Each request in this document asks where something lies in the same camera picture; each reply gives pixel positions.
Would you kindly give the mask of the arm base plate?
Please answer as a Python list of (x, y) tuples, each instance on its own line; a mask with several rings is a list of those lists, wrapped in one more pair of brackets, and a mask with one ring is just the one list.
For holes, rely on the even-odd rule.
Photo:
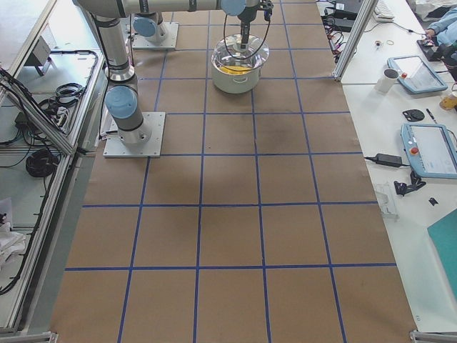
[(136, 50), (174, 50), (178, 38), (179, 24), (162, 22), (156, 24), (149, 20), (136, 19), (133, 23)]
[(160, 157), (166, 121), (165, 112), (144, 112), (143, 124), (134, 131), (119, 130), (115, 121), (106, 132), (106, 158)]

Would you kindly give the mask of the person blue sleeve arm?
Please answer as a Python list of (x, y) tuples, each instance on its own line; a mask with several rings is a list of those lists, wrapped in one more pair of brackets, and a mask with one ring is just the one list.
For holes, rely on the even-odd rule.
[(435, 39), (438, 45), (451, 45), (456, 41), (456, 17), (457, 9), (451, 9), (442, 18), (432, 24), (426, 30), (428, 39)]

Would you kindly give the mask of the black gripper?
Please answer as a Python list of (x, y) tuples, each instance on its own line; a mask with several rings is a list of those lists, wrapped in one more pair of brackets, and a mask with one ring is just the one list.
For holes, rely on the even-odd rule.
[(259, 0), (246, 0), (244, 10), (237, 16), (241, 21), (241, 49), (247, 49), (249, 41), (249, 23), (254, 21), (259, 10)]

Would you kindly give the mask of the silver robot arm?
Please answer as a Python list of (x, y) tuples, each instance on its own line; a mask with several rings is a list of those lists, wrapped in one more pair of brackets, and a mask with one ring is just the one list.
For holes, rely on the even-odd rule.
[(167, 36), (168, 31), (164, 25), (163, 14), (136, 14), (133, 20), (134, 31), (151, 43), (161, 43)]
[(148, 141), (151, 125), (138, 103), (137, 78), (126, 52), (120, 19), (138, 14), (140, 19), (161, 19), (163, 12), (222, 10), (241, 21), (243, 45), (247, 45), (251, 22), (264, 9), (264, 1), (77, 1), (88, 13), (107, 63), (109, 90), (104, 103), (127, 145)]

